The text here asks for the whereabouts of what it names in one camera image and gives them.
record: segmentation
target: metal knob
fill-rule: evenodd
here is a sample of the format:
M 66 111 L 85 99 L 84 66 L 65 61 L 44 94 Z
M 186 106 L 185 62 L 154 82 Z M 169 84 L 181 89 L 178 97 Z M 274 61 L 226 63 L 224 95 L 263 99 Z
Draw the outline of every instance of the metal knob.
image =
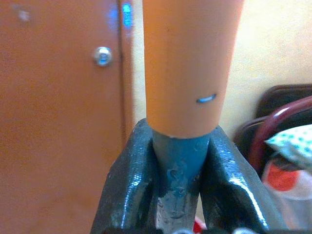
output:
M 105 67 L 112 61 L 111 49 L 98 47 L 94 52 L 94 60 L 98 66 Z

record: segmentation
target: blue mark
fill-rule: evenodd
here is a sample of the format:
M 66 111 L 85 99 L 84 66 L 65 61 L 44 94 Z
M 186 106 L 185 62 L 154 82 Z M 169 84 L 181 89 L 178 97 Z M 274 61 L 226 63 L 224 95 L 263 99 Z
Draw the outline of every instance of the blue mark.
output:
M 209 101 L 212 101 L 214 100 L 216 97 L 216 94 L 212 94 L 211 96 L 209 97 L 204 97 L 204 98 L 199 98 L 196 100 L 197 103 L 205 103 L 205 102 L 209 102 Z
M 132 6 L 130 3 L 124 3 L 122 5 L 122 14 L 123 14 L 123 25 L 127 28 L 132 27 L 133 14 L 132 14 Z

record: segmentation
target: cream wall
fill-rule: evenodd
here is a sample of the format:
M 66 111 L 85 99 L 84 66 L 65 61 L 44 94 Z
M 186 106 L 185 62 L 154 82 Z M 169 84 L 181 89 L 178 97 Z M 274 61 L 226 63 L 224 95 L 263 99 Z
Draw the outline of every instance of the cream wall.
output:
M 134 0 L 134 114 L 146 117 L 142 0 Z M 220 125 L 232 137 L 260 95 L 312 82 L 312 0 L 245 0 Z

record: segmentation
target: door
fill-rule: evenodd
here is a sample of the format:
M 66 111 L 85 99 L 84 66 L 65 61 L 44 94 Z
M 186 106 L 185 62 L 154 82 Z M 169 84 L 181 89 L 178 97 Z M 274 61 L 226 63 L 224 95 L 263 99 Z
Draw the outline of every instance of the door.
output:
M 0 1 L 0 233 L 89 232 L 122 147 L 118 17 L 117 0 Z

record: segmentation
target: green polka dot fabric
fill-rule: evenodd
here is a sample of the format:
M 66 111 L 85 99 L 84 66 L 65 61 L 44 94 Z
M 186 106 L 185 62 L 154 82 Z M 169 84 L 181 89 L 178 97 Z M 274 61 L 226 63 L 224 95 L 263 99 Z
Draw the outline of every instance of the green polka dot fabric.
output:
M 312 124 L 287 129 L 265 142 L 286 159 L 312 174 Z

